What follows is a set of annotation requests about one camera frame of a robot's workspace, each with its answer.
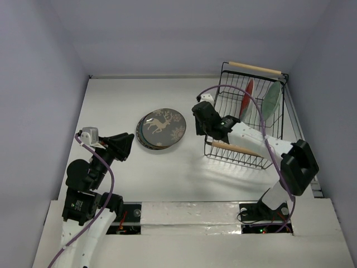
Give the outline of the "red teal flower plate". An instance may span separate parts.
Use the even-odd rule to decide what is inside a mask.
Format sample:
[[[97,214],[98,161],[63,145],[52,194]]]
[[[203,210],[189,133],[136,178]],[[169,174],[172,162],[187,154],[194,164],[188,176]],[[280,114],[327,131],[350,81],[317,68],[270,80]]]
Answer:
[[[246,86],[245,93],[241,102],[239,119],[244,121],[250,114],[252,109],[252,99],[249,97],[253,97],[253,93],[255,91],[255,82],[254,79],[251,78]]]

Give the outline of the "grey deer snowflake plate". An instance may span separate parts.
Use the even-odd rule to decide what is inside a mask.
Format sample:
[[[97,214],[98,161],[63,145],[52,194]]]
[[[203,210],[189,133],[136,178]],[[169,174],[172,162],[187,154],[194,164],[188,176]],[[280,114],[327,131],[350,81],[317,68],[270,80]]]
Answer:
[[[155,146],[171,147],[178,143],[186,132],[186,120],[177,110],[160,108],[144,116],[142,134]]]

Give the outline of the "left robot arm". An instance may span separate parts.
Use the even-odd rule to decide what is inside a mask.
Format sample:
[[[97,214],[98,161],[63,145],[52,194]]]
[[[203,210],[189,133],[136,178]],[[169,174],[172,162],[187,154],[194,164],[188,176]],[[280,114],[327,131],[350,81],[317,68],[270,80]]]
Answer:
[[[114,194],[113,161],[126,161],[133,134],[100,137],[95,127],[84,127],[75,141],[91,153],[66,170],[66,197],[62,211],[60,250],[52,267],[93,267],[110,225],[123,215],[123,198]]]

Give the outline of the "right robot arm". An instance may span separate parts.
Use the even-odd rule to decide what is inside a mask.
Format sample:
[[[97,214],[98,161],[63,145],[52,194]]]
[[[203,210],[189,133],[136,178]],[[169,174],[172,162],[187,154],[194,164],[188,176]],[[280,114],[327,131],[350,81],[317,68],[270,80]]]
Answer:
[[[245,152],[269,160],[276,168],[278,181],[244,216],[254,215],[269,221],[288,200],[301,196],[320,168],[308,142],[280,140],[249,127],[233,116],[220,117],[210,102],[202,101],[192,108],[197,135],[206,135],[222,149]]]

